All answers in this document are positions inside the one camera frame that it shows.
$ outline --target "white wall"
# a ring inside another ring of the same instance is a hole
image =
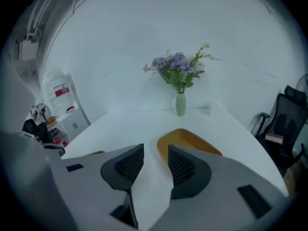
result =
[[[14,70],[8,46],[0,53],[0,130],[21,132],[35,97]]]
[[[39,86],[39,79],[36,73],[35,59],[27,61],[14,61],[12,68],[16,71],[24,85],[36,98],[35,105],[42,102],[42,95]]]
[[[307,71],[306,39],[278,0],[268,3],[283,13],[259,0],[86,0],[59,31],[42,76],[55,66],[70,72],[90,122],[106,112],[172,109],[176,91],[142,67],[165,50],[192,54],[207,42],[222,60],[206,62],[187,105],[218,99],[251,130],[253,117]]]
[[[47,10],[50,11],[48,15],[45,17],[47,18],[47,22],[45,24],[42,37],[40,39],[37,59],[36,59],[36,66],[37,66],[37,73],[39,76],[39,84],[41,87],[41,94],[43,97],[43,102],[47,104],[50,108],[51,114],[57,115],[54,111],[51,103],[49,102],[47,95],[44,90],[43,81],[43,70],[49,55],[49,52],[53,46],[54,39],[57,37],[59,30],[61,30],[62,25],[67,21],[70,16],[73,15],[73,7],[77,8],[78,3],[80,0],[52,0],[49,4]],[[78,103],[79,107],[81,107],[78,96],[76,95],[76,102]]]

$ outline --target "glass vase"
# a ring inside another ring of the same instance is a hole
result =
[[[186,97],[185,93],[178,93],[175,101],[175,109],[178,116],[184,116],[186,111]]]

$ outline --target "office chair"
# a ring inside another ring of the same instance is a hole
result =
[[[292,155],[294,143],[308,119],[307,97],[304,92],[298,91],[290,86],[284,90],[284,94],[277,96],[275,115],[271,123],[260,134],[264,122],[270,116],[261,113],[262,121],[256,134],[256,139],[270,155],[282,176],[304,153],[302,146],[298,156]],[[282,144],[265,140],[267,133],[283,136]]]
[[[42,143],[53,143],[48,135],[48,129],[45,122],[36,125],[34,120],[28,119],[25,121],[22,131],[33,134],[38,137]]]

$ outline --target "white table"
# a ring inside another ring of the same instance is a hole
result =
[[[144,165],[132,188],[140,230],[148,230],[169,206],[172,175],[156,143],[177,128],[185,128],[207,140],[225,157],[245,164],[287,196],[278,169],[255,137],[230,114],[224,119],[208,114],[208,109],[188,109],[183,117],[172,110],[106,114],[76,137],[62,158],[143,143]]]

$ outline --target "red label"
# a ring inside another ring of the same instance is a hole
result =
[[[61,96],[62,94],[67,93],[67,92],[69,92],[68,87],[63,88],[63,89],[60,89],[60,90],[57,90],[57,91],[55,91],[54,93],[56,94],[56,97],[59,97],[59,96]]]

